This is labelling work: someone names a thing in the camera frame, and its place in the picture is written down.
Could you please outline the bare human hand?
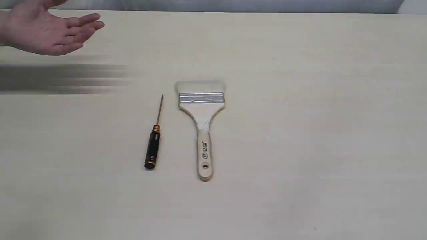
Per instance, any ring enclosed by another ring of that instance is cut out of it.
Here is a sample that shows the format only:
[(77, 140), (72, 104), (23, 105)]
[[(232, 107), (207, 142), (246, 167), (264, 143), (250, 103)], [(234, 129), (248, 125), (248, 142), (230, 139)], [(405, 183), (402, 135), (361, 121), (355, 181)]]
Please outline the bare human hand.
[(1, 11), (1, 44), (42, 56), (64, 56), (81, 49), (105, 27), (98, 13), (62, 18), (49, 12), (64, 0), (25, 0)]

